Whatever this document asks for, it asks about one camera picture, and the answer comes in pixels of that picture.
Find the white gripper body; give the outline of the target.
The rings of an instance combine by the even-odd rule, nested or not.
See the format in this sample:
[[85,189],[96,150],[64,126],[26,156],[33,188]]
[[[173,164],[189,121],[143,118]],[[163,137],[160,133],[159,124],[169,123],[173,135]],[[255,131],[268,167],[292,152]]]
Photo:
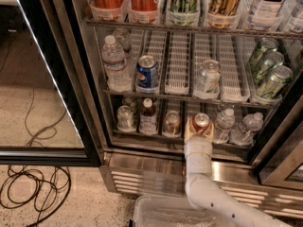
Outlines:
[[184,145],[187,174],[210,176],[212,173],[212,150],[212,144],[205,138],[199,136],[191,137]]

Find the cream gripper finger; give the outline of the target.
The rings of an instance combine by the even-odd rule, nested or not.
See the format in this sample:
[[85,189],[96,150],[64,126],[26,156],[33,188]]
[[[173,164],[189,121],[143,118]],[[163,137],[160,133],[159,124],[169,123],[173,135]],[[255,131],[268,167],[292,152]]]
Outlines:
[[192,120],[189,118],[186,123],[185,132],[184,132],[184,141],[187,142],[193,135],[194,132],[191,130]]
[[208,140],[212,140],[213,139],[213,133],[214,133],[214,124],[211,123],[209,125],[208,129],[205,131],[204,137]]

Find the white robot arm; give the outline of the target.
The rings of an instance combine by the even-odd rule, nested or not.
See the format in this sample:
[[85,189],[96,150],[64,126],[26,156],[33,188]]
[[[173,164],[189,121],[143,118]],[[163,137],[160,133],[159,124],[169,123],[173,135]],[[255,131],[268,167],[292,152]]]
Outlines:
[[211,177],[212,144],[209,135],[197,132],[190,118],[185,127],[185,190],[194,209],[208,209],[232,220],[238,227],[292,227],[240,202],[221,189]]

